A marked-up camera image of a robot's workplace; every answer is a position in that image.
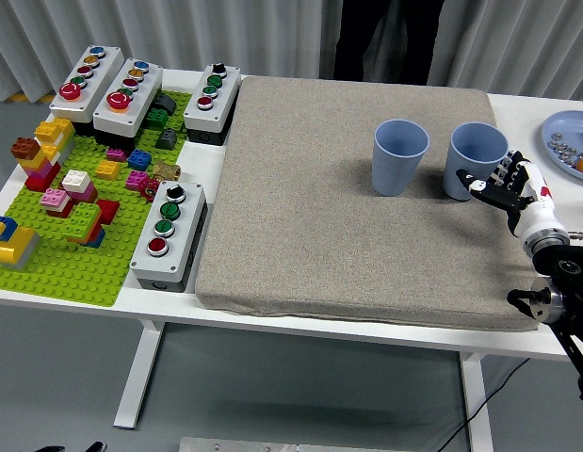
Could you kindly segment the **black white robot left hand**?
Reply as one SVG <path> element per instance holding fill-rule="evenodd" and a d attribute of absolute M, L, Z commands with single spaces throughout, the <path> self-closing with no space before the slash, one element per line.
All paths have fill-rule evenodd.
<path fill-rule="evenodd" d="M 35 452 L 64 452 L 65 450 L 66 447 L 64 445 L 50 444 L 36 449 Z M 106 450 L 107 444 L 105 442 L 96 441 L 86 449 L 86 452 L 106 452 Z"/>

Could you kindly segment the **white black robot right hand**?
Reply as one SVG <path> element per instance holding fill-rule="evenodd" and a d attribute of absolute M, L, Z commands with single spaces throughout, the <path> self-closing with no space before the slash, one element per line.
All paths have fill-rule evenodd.
<path fill-rule="evenodd" d="M 510 232 L 523 241 L 544 230 L 564 232 L 554 215 L 548 184 L 521 152 L 509 151 L 487 180 L 466 169 L 458 169 L 456 175 L 474 198 L 505 211 Z"/>

